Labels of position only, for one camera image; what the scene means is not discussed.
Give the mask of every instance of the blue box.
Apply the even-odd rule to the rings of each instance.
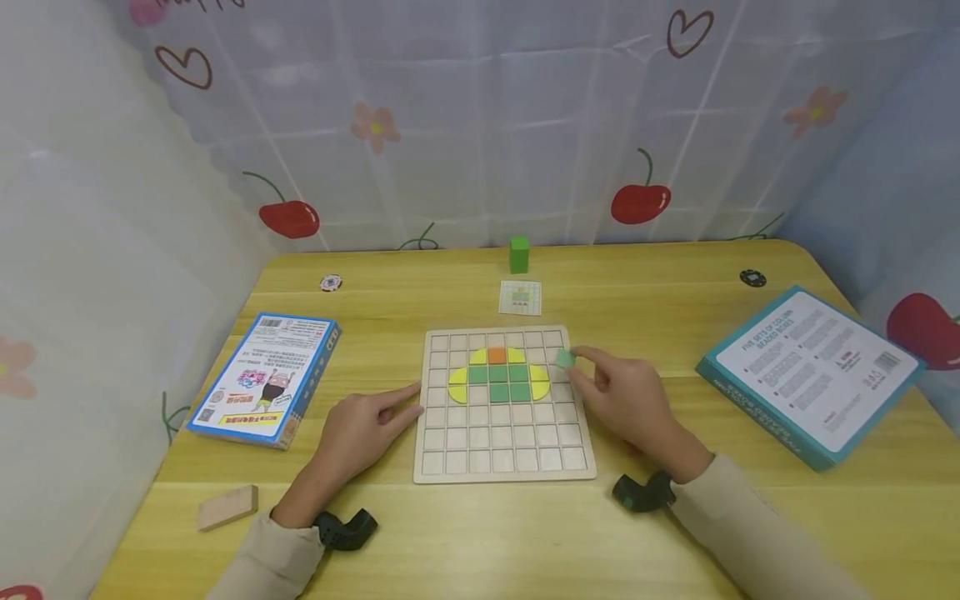
[[[794,286],[711,350],[697,373],[822,471],[853,451],[924,368]]]
[[[287,449],[340,335],[329,319],[258,314],[186,429]]]

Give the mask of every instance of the green square tile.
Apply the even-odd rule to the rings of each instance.
[[[528,369],[526,365],[511,365],[510,380],[511,381],[530,381],[530,369]]]
[[[490,402],[509,402],[510,401],[510,389],[507,387],[506,383],[493,383],[490,386]]]
[[[506,383],[507,382],[507,366],[491,365],[490,366],[490,382]]]
[[[467,371],[467,382],[470,384],[487,383],[487,368],[470,367]]]
[[[511,402],[529,402],[530,401],[529,383],[511,383],[510,401]]]

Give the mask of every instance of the white poker chip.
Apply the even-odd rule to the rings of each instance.
[[[336,292],[343,284],[344,280],[339,275],[331,274],[321,280],[320,289],[325,292]]]

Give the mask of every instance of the grid board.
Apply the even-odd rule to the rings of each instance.
[[[563,325],[428,331],[414,483],[595,478],[583,401],[554,365],[561,348]]]

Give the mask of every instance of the red cherry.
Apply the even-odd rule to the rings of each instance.
[[[638,225],[656,219],[669,205],[665,185],[625,185],[613,197],[610,214],[624,225]]]
[[[960,369],[958,321],[934,298],[911,294],[890,311],[887,337],[923,358],[933,371],[953,371]]]
[[[320,216],[313,206],[299,200],[260,207],[260,220],[290,239],[310,237],[320,230]]]

